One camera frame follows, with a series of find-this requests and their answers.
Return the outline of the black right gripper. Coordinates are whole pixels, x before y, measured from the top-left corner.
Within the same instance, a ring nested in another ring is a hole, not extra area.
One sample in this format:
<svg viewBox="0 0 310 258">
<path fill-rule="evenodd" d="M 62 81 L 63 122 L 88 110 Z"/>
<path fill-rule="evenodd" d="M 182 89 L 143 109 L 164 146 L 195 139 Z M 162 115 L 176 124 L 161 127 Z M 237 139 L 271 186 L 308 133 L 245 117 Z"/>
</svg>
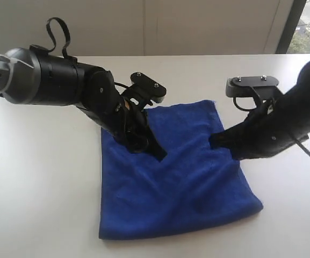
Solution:
<svg viewBox="0 0 310 258">
<path fill-rule="evenodd" d="M 310 62 L 297 82 L 274 103 L 273 110 L 244 129 L 229 128 L 210 135 L 212 149 L 231 149 L 236 160 L 273 157 L 310 133 Z"/>
</svg>

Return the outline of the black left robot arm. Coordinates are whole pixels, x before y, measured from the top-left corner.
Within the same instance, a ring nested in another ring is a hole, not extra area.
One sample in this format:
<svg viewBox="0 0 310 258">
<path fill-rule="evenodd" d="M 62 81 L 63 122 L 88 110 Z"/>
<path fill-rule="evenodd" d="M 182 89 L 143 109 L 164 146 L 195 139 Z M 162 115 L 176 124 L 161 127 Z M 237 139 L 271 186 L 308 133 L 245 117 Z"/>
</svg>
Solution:
<svg viewBox="0 0 310 258">
<path fill-rule="evenodd" d="M 141 72 L 130 80 L 119 92 L 110 71 L 49 55 L 39 46 L 0 54 L 0 97 L 12 104 L 75 106 L 129 152 L 161 161 L 167 152 L 150 128 L 145 107 L 162 102 L 166 88 Z"/>
</svg>

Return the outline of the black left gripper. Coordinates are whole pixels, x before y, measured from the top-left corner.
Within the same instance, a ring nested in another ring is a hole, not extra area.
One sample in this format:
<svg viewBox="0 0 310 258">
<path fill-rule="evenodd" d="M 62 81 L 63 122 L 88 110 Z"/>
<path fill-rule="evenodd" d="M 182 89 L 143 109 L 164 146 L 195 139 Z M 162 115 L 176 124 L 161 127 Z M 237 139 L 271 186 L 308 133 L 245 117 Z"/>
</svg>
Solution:
<svg viewBox="0 0 310 258">
<path fill-rule="evenodd" d="M 80 66 L 82 87 L 75 106 L 108 131 L 131 153 L 147 153 L 161 162 L 166 150 L 154 137 L 146 112 L 116 89 L 113 75 L 101 67 Z"/>
</svg>

